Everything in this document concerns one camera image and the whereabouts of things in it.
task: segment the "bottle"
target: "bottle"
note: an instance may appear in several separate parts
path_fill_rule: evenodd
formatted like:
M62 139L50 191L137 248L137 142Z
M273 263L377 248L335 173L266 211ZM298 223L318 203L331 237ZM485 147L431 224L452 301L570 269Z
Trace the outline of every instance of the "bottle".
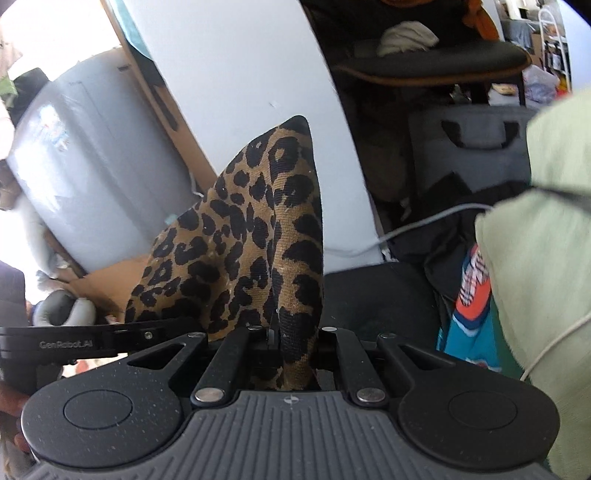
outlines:
M548 40L545 41L544 46L544 67L547 72L552 73L552 52L550 51L550 44Z
M562 65L562 55L561 50L558 42L554 42L554 53L552 54L552 68L554 70L562 71L564 70Z

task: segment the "beige cord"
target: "beige cord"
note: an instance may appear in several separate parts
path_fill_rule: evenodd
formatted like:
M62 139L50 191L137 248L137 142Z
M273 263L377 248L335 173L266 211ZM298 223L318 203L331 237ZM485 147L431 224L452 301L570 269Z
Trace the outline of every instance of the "beige cord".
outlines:
M558 337L552 340L546 347L540 352L540 354L535 358L532 364L523 372L521 375L520 380L523 382L530 376L531 371L536 367L537 364L544 358L550 350L552 350L556 345L558 345L562 340L568 337L571 333L576 332L579 330L583 325L586 325L591 321L591 312L585 315L583 318L577 320L574 324L572 324L569 328L567 328L564 332L562 332Z

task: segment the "gray bin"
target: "gray bin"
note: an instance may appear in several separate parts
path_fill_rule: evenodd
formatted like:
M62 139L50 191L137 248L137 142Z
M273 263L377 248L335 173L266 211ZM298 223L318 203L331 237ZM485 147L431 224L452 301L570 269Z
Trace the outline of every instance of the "gray bin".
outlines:
M525 128L535 114L522 106L488 105L413 113L409 126L419 194L451 172L473 192L508 180L529 182Z
M46 84L22 117L7 161L88 272L146 254L166 221L197 200L120 48Z

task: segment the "gray plastic surface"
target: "gray plastic surface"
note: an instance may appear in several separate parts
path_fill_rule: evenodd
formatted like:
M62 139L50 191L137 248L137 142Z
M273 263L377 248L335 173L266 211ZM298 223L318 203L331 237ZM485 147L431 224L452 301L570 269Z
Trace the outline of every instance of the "gray plastic surface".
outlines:
M197 200L120 48L46 84L22 117L7 161L88 272L146 254L165 220Z
M197 411L166 450L111 471L42 463L26 480L554 480L540 465L468 473L406 444L388 416L339 392L244 391L232 405Z
M525 127L536 113L522 106L462 105L410 115L419 192L451 172L457 173L473 192L508 180L529 182ZM457 123L461 140L469 148L454 145L444 132L442 121ZM494 148L506 139L504 122L517 123L519 134L506 148Z

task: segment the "white board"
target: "white board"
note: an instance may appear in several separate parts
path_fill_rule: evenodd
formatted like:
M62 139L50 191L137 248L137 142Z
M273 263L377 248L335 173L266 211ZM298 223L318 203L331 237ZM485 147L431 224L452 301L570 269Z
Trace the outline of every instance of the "white board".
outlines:
M324 247L376 240L342 107L297 0L126 0L193 135L217 173L250 140L294 115L308 119L322 196ZM325 252L324 271L381 262Z

